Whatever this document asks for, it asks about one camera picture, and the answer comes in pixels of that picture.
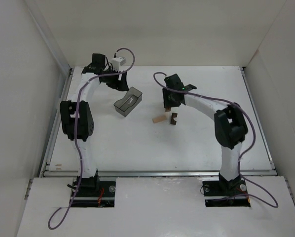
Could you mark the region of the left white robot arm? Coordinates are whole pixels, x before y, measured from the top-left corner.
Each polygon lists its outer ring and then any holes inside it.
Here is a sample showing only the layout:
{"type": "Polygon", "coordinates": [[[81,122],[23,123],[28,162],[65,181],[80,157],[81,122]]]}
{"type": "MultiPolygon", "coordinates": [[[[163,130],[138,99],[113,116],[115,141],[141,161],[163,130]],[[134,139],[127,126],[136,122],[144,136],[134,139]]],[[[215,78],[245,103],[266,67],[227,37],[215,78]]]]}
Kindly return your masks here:
{"type": "Polygon", "coordinates": [[[129,90],[127,73],[119,70],[125,62],[125,57],[114,55],[108,61],[105,55],[94,53],[92,62],[81,72],[81,79],[73,96],[60,103],[62,130],[72,141],[80,164],[79,175],[70,186],[75,192],[96,187],[97,167],[90,145],[94,121],[89,101],[101,83],[118,91],[129,90]]]}

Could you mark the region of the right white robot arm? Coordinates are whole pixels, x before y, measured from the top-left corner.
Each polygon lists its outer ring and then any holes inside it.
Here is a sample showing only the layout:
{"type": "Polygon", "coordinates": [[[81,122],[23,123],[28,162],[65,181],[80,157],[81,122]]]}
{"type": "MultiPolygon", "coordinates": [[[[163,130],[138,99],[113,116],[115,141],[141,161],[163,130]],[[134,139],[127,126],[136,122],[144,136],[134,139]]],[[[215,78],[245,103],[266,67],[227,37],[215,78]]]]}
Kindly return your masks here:
{"type": "Polygon", "coordinates": [[[221,145],[221,168],[219,183],[222,189],[231,190],[241,180],[238,160],[242,143],[248,128],[241,110],[232,104],[191,95],[197,87],[184,85],[177,74],[164,79],[166,87],[162,89],[165,108],[185,105],[200,111],[214,122],[215,138],[221,145]]]}

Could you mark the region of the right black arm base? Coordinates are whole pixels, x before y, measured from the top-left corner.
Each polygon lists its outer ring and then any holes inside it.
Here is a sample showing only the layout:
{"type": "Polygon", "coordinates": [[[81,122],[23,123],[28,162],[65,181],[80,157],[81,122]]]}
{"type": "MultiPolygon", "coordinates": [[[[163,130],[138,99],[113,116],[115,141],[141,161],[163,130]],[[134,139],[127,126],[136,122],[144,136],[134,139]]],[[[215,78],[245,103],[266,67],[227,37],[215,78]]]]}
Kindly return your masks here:
{"type": "Polygon", "coordinates": [[[206,207],[251,207],[244,180],[230,190],[224,190],[219,180],[202,181],[202,191],[206,207]]]}

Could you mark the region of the light wood rectangular block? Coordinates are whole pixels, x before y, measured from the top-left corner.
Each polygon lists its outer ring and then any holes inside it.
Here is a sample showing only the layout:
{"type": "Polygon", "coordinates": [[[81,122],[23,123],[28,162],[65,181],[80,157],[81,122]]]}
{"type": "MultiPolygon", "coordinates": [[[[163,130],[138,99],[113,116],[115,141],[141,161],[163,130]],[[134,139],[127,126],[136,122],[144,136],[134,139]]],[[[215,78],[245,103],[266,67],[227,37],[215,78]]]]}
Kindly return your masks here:
{"type": "Polygon", "coordinates": [[[166,121],[167,117],[165,115],[162,116],[158,116],[152,119],[153,123],[159,123],[159,122],[163,122],[166,121]]]}

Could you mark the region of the grey translucent plastic bin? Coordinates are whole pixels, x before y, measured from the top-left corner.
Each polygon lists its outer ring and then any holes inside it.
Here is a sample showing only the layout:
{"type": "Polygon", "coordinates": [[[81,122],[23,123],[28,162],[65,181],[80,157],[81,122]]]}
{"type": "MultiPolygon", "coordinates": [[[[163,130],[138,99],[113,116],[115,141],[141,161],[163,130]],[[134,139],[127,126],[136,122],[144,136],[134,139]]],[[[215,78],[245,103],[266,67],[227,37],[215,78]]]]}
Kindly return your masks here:
{"type": "Polygon", "coordinates": [[[114,103],[115,110],[124,117],[127,117],[133,109],[142,101],[143,93],[134,87],[126,92],[125,96],[114,103]]]}

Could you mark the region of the dark wood arch block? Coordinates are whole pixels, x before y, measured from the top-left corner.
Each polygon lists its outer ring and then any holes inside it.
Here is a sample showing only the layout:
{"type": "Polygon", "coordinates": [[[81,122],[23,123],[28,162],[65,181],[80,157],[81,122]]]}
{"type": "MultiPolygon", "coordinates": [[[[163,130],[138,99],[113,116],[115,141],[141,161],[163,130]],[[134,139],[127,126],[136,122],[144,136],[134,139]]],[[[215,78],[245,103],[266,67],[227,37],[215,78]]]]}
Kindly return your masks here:
{"type": "Polygon", "coordinates": [[[177,124],[177,121],[176,121],[177,116],[178,116],[177,113],[172,113],[171,114],[171,117],[170,117],[170,124],[171,125],[176,125],[177,124]]]}

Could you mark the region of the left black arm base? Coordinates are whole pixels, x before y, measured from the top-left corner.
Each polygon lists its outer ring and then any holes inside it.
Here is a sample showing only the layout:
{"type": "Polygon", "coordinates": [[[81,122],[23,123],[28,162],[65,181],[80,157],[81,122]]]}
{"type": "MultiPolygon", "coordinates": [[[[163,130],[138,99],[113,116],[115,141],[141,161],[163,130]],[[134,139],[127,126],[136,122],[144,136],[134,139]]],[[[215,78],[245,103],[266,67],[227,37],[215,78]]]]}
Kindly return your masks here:
{"type": "Polygon", "coordinates": [[[111,208],[115,204],[116,180],[106,180],[95,174],[82,178],[71,207],[111,208]]]}

